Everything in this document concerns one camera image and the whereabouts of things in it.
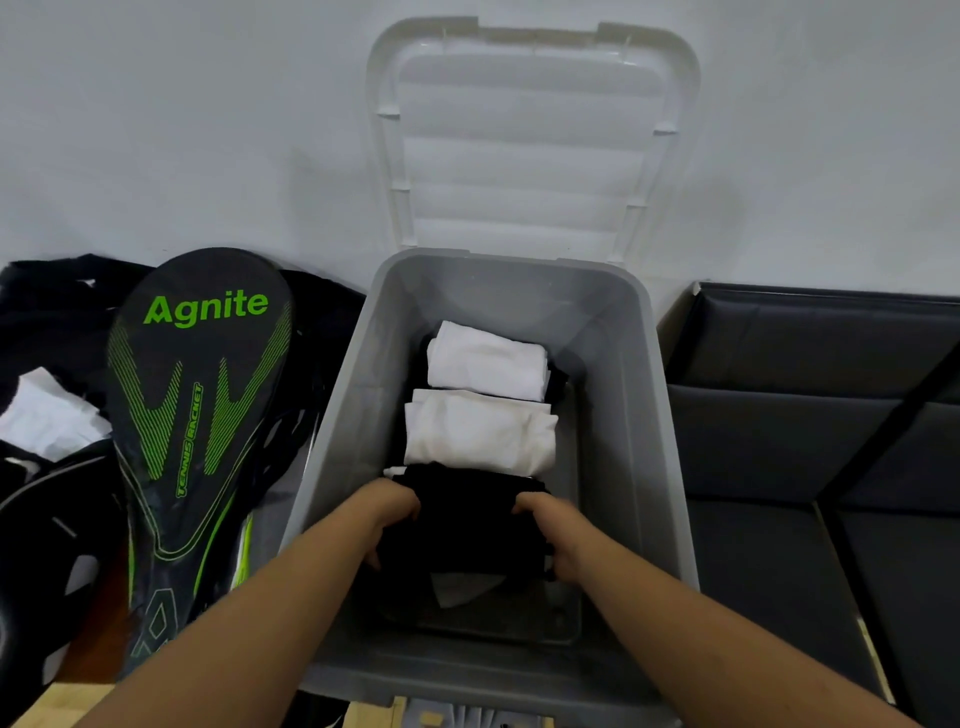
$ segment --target green graphic pattern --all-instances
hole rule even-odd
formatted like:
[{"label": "green graphic pattern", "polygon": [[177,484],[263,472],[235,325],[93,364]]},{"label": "green graphic pattern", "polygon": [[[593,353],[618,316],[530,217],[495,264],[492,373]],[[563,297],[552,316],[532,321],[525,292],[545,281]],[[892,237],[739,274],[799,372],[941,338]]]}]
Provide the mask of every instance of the green graphic pattern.
[{"label": "green graphic pattern", "polygon": [[170,448],[170,433],[174,428],[174,416],[177,413],[177,397],[180,394],[180,375],[182,362],[177,362],[167,385],[167,394],[159,407],[148,407],[143,400],[143,389],[133,362],[133,350],[123,321],[117,319],[110,330],[107,345],[107,364],[120,381],[120,387],[130,406],[130,415],[137,433],[140,435],[140,447],[147,461],[147,473],[151,480],[159,480],[163,474],[163,465]]},{"label": "green graphic pattern", "polygon": [[220,460],[233,439],[237,427],[253,404],[257,390],[263,385],[270,371],[286,353],[290,346],[291,329],[290,304],[283,306],[280,317],[276,320],[274,332],[270,335],[266,348],[260,355],[260,362],[253,370],[250,381],[244,389],[243,397],[237,401],[230,400],[229,372],[227,360],[220,360],[220,371],[217,375],[217,394],[213,401],[213,421],[210,423],[210,435],[206,441],[206,455],[204,457],[204,474],[213,475],[217,472]]}]

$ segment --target folded black clothing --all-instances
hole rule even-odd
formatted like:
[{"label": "folded black clothing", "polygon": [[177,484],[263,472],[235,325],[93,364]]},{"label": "folded black clothing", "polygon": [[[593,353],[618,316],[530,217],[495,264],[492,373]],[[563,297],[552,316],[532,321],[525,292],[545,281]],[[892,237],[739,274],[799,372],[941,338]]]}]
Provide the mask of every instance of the folded black clothing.
[{"label": "folded black clothing", "polygon": [[417,494],[420,515],[384,531],[384,570],[543,576],[546,540],[532,514],[511,513],[517,494],[545,490],[540,481],[439,463],[411,465],[395,480]]}]

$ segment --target storage bin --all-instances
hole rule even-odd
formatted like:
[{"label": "storage bin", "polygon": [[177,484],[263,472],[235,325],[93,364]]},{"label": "storage bin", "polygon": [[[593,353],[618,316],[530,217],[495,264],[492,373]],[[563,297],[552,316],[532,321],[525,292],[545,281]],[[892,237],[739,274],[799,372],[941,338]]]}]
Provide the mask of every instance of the storage bin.
[{"label": "storage bin", "polygon": [[[580,508],[696,587],[684,487],[646,290],[622,269],[419,249],[380,268],[307,462],[283,543],[385,465],[407,367],[444,319],[543,344],[577,393]],[[585,600],[569,646],[401,630],[351,594],[305,690],[395,695],[544,716],[562,725],[671,725],[669,709]]]}]

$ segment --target open lid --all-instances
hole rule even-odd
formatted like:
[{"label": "open lid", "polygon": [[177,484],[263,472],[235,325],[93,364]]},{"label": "open lid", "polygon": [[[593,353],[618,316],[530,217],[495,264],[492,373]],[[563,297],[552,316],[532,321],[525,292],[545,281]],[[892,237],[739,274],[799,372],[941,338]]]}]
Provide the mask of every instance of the open lid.
[{"label": "open lid", "polygon": [[623,262],[679,177],[699,82],[666,31],[398,23],[367,68],[397,247]]}]

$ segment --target agnite logo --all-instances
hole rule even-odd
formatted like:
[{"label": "agnite logo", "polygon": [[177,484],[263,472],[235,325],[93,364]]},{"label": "agnite logo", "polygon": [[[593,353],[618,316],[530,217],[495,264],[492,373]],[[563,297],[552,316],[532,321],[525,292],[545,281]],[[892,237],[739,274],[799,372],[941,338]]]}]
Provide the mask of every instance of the agnite logo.
[{"label": "agnite logo", "polygon": [[220,299],[181,301],[171,315],[167,297],[157,296],[154,298],[154,302],[150,304],[150,310],[147,311],[147,317],[143,320],[143,323],[173,324],[177,328],[190,328],[197,323],[198,314],[201,321],[206,321],[209,318],[228,319],[231,315],[246,316],[248,313],[252,316],[259,316],[261,313],[267,312],[269,304],[267,297],[262,293],[247,297],[244,296],[241,288],[235,294],[232,291],[227,291],[222,301]]}]

